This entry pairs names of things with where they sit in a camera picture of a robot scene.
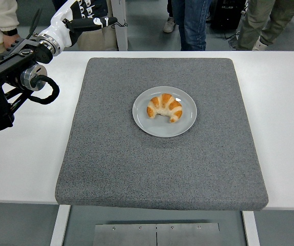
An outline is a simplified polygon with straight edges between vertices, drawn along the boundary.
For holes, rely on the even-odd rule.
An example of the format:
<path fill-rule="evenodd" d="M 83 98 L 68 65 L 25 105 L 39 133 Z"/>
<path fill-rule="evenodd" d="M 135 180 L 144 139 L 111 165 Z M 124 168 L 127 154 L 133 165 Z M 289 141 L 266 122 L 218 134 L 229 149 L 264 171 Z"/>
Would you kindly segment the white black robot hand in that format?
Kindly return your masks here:
<path fill-rule="evenodd" d="M 38 36 L 57 56 L 66 47 L 78 45 L 81 51 L 116 48 L 116 37 L 106 37 L 117 18 L 108 11 L 106 1 L 53 1 L 56 9 L 50 26 Z"/>

